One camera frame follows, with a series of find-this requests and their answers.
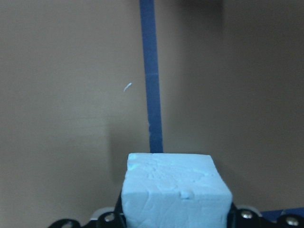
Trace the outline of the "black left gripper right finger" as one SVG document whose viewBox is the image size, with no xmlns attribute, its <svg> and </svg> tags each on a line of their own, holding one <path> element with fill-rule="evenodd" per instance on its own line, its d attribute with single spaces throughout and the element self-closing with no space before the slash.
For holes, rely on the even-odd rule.
<svg viewBox="0 0 304 228">
<path fill-rule="evenodd" d="M 250 205 L 232 204 L 227 228 L 303 228 L 304 208 L 261 212 Z"/>
</svg>

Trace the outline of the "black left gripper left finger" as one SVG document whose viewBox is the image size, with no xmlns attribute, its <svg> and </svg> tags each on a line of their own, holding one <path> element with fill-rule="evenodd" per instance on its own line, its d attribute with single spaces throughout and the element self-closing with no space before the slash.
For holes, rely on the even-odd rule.
<svg viewBox="0 0 304 228">
<path fill-rule="evenodd" d="M 122 208 L 121 192 L 114 207 L 105 207 L 96 210 L 90 220 L 81 225 L 79 221 L 63 218 L 53 222 L 49 228 L 125 228 L 126 219 Z"/>
</svg>

